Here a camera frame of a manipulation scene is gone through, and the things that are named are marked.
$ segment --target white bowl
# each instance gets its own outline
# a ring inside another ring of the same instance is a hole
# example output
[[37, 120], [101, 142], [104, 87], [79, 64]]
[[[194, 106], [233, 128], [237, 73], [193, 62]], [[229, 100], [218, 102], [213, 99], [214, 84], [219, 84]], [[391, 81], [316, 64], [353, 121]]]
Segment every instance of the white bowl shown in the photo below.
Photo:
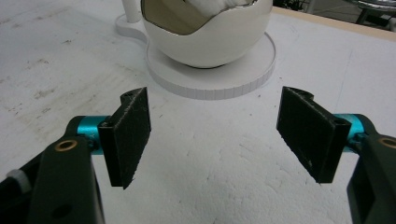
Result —
[[192, 67], [217, 67], [242, 57], [264, 35], [273, 1], [250, 1], [206, 18], [182, 0], [142, 0], [144, 25], [170, 58]]

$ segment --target white circular base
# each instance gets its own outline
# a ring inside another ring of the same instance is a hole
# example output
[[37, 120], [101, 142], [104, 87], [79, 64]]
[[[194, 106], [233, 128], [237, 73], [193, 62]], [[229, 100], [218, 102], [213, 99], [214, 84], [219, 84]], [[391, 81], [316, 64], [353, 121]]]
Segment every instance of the white circular base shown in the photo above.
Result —
[[275, 68], [276, 47], [268, 34], [242, 58], [217, 68], [200, 69], [178, 63], [149, 44], [142, 22], [128, 23], [117, 18], [120, 35], [148, 44], [147, 61], [152, 78], [166, 90], [199, 100], [223, 100], [259, 88]]

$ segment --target white table surface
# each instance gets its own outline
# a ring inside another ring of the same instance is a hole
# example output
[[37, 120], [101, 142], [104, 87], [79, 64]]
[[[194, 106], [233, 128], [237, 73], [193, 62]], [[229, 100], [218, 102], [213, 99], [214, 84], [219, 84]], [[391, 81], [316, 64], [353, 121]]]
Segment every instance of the white table surface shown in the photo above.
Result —
[[151, 79], [143, 43], [115, 32], [122, 13], [121, 0], [0, 2], [2, 178], [74, 116], [111, 115], [122, 93], [147, 86], [152, 133], [131, 186], [111, 188], [104, 158], [93, 157], [107, 223], [351, 223], [346, 187], [358, 157], [344, 154], [333, 183], [315, 183], [276, 130], [280, 93], [310, 91], [329, 111], [364, 114], [395, 136], [394, 34], [275, 9], [273, 76], [207, 102]]

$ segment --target white tabletop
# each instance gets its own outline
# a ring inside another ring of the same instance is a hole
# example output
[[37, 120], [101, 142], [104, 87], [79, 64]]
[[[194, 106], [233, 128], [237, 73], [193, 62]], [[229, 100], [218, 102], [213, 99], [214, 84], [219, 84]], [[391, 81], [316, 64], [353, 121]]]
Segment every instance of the white tabletop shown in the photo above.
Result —
[[315, 183], [276, 130], [280, 93], [310, 91], [395, 136], [395, 34], [275, 9], [270, 80], [208, 102], [152, 80], [144, 44], [115, 32], [122, 13], [121, 0], [0, 2], [2, 178], [74, 116], [111, 115], [122, 93], [147, 86], [152, 132], [131, 186], [111, 188], [104, 158], [93, 157], [107, 223], [351, 223], [358, 157], [344, 154], [333, 183]]

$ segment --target white spherical object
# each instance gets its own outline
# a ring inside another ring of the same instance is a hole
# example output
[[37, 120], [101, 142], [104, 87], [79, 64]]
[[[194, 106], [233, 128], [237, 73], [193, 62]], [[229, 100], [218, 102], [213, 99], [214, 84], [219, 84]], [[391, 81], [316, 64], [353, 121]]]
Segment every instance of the white spherical object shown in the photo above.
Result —
[[142, 13], [160, 51], [180, 63], [211, 68], [239, 59], [264, 35], [273, 1], [248, 2], [206, 17], [183, 0], [142, 0]]

